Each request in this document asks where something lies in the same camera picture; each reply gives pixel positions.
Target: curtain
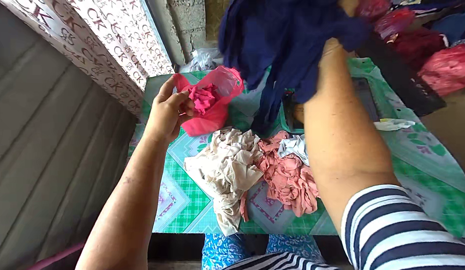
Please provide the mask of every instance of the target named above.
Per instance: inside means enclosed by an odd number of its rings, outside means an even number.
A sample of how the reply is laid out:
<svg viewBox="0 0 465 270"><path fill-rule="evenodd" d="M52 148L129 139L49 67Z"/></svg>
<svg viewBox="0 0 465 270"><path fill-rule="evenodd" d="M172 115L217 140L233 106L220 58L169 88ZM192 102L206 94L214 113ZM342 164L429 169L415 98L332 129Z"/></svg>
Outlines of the curtain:
<svg viewBox="0 0 465 270"><path fill-rule="evenodd" d="M173 73L140 0L0 0L138 115L146 78Z"/></svg>

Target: green checkered tablecloth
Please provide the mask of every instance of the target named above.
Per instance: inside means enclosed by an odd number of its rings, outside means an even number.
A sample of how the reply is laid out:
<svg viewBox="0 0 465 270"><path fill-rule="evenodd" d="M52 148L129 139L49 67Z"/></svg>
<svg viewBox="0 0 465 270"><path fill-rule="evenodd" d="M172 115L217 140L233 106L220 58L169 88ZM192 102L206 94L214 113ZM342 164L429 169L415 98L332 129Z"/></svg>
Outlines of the green checkered tablecloth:
<svg viewBox="0 0 465 270"><path fill-rule="evenodd" d="M416 125L399 131L380 132L392 152L395 175L409 196L424 211L442 222L455 236L465 236L465 175L448 150L422 124L418 117L405 107L381 76L380 70L368 58L349 59L353 77L368 80L374 102L382 118L415 121ZM184 74L191 84L197 83L208 72ZM150 113L151 102L160 86L170 77L162 75L148 78L142 107L141 122ZM258 89L246 89L229 105L226 125L246 131L259 107L264 84ZM144 131L138 124L130 143L129 156ZM265 136L281 130L277 119ZM181 129L178 138L169 145L159 194L159 205L154 232L166 233L220 233L212 200L187 175L183 168L185 157L195 156L211 141L211 134L189 137ZM247 207L250 221L240 224L245 234L337 234L332 221L318 200L318 209L300 218L282 205L265 196L265 182L256 184L248 192Z"/></svg>

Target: blue patterned pants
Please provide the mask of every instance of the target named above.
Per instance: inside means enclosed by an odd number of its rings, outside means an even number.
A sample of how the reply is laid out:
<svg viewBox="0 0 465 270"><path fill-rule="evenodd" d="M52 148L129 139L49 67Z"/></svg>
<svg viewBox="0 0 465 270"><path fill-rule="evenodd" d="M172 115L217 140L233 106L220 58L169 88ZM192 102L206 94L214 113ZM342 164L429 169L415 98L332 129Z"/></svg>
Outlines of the blue patterned pants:
<svg viewBox="0 0 465 270"><path fill-rule="evenodd" d="M325 263L312 236L269 235L266 254L290 252L317 263ZM247 252L244 235L205 234L202 269L221 270L242 259L250 257Z"/></svg>

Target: navy and white stripes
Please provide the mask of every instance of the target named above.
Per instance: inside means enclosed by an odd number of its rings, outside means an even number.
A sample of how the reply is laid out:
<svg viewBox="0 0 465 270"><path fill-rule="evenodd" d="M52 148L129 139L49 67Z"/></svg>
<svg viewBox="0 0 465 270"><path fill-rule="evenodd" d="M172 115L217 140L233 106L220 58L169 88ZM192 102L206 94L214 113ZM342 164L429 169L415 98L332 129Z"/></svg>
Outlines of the navy and white stripes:
<svg viewBox="0 0 465 270"><path fill-rule="evenodd" d="M341 222L341 240L355 269L465 268L465 244L429 218L402 187L376 185L356 193ZM240 261L228 270L337 269L291 253Z"/></svg>

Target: pink plastic bag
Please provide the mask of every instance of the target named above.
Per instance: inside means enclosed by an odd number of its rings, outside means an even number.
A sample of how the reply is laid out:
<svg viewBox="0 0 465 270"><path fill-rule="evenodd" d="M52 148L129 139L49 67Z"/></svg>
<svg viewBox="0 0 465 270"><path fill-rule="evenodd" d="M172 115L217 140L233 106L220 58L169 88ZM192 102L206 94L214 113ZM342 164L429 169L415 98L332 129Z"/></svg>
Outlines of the pink plastic bag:
<svg viewBox="0 0 465 270"><path fill-rule="evenodd" d="M464 88L465 44L434 53L418 75L440 96Z"/></svg>
<svg viewBox="0 0 465 270"><path fill-rule="evenodd" d="M191 88L187 79L181 74L174 74L174 84L178 92ZM187 135L191 137L214 132L222 128L228 117L229 103L244 90L244 83L239 72L225 66L219 66L212 70L195 85L198 88L204 88L209 84L217 86L217 93L220 98L204 115L198 115L198 117L194 117L181 125Z"/></svg>
<svg viewBox="0 0 465 270"><path fill-rule="evenodd" d="M357 6L356 15L373 22L384 16L389 8L391 8L389 0L361 0Z"/></svg>
<svg viewBox="0 0 465 270"><path fill-rule="evenodd" d="M408 8L396 9L376 21L374 31L384 40L386 37L404 31L413 21L413 11Z"/></svg>

